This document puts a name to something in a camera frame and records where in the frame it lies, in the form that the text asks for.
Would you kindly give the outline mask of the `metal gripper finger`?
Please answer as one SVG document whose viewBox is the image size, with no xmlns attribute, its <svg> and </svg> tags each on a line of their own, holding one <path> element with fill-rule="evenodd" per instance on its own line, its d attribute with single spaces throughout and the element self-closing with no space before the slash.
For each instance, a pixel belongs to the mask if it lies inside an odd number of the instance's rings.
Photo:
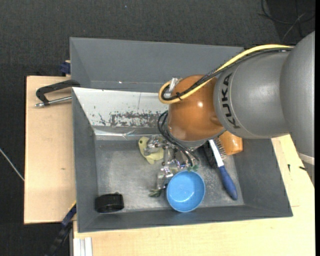
<svg viewBox="0 0 320 256">
<path fill-rule="evenodd" d="M 162 168 L 156 179 L 156 188 L 159 190 L 164 189 L 173 177 L 173 172 L 169 168 Z"/>
<path fill-rule="evenodd" d="M 157 153 L 162 147 L 163 147 L 163 139 L 158 136 L 152 136 L 147 140 L 146 146 L 143 149 L 143 153 L 145 155 Z"/>
</svg>

